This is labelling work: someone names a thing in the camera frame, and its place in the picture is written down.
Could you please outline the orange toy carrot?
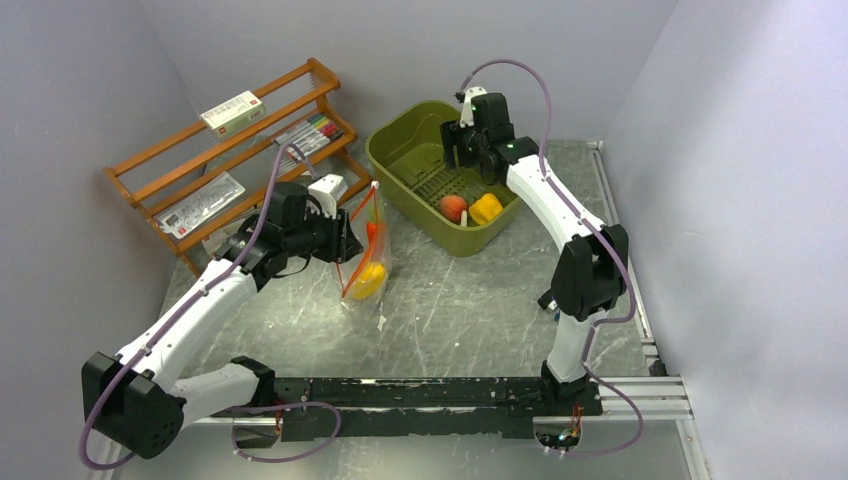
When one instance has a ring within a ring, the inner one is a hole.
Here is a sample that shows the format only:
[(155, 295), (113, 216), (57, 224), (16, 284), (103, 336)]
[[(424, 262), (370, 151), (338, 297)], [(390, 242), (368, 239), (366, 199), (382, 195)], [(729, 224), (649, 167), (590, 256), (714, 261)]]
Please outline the orange toy carrot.
[(378, 235), (381, 222), (380, 210), (376, 206), (369, 208), (368, 220), (366, 222), (366, 234), (369, 243), (373, 243)]

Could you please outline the yellow toy mango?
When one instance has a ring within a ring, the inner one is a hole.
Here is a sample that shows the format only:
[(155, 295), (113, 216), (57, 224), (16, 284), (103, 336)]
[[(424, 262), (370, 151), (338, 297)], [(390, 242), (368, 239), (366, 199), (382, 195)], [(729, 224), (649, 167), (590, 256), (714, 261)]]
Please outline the yellow toy mango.
[(386, 281), (388, 272), (383, 263), (368, 262), (352, 282), (348, 293), (355, 300), (364, 300), (376, 294)]

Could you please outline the clear zip top bag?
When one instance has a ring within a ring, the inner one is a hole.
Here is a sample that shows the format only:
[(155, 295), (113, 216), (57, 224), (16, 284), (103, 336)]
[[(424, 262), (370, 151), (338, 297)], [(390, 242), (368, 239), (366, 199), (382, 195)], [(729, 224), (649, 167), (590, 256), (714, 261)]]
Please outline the clear zip top bag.
[(336, 264), (340, 306), (350, 323), (364, 326), (379, 309), (392, 270), (389, 228), (378, 181), (371, 183), (349, 219), (354, 237), (363, 250), (350, 260)]

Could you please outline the yellow toy bell pepper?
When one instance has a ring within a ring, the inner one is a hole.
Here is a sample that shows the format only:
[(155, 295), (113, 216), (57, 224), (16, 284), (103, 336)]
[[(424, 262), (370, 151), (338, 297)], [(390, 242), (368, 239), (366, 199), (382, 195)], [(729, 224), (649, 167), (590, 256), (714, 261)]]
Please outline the yellow toy bell pepper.
[(503, 211), (503, 205), (492, 193), (485, 193), (468, 207), (468, 215), (478, 226), (492, 222)]

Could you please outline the orange toy peach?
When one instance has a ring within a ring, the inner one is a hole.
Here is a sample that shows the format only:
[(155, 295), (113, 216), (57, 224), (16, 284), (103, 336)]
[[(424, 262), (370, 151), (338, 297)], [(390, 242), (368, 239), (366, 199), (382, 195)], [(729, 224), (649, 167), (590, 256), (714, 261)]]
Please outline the orange toy peach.
[(467, 210), (467, 201), (459, 195), (446, 195), (439, 201), (439, 211), (444, 218), (460, 224), (463, 213)]

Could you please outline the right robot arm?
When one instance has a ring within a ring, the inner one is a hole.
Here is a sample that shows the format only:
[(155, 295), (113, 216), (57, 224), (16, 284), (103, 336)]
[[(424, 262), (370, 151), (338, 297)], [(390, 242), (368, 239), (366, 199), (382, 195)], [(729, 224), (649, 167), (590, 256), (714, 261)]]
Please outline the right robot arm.
[(548, 412), (565, 413), (588, 392), (596, 328), (627, 290), (628, 235), (582, 206), (534, 140), (516, 136), (503, 94), (471, 87), (456, 98), (459, 119), (440, 127), (446, 166), (493, 175), (530, 207), (560, 251), (548, 294), (561, 317), (542, 365), (539, 398)]

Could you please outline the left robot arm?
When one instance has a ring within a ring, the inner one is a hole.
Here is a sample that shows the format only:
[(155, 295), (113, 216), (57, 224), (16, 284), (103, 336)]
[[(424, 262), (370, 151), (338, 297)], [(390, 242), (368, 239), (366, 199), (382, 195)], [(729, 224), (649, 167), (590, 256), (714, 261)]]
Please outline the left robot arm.
[(225, 411), (261, 416), (279, 400), (274, 371), (240, 356), (207, 374), (180, 374), (202, 344), (290, 260), (343, 263), (363, 247), (339, 202), (345, 180), (276, 184), (262, 209), (215, 252), (200, 278), (168, 312), (116, 354), (93, 354), (81, 370), (85, 427), (79, 453), (97, 431), (133, 455), (161, 454), (185, 427)]

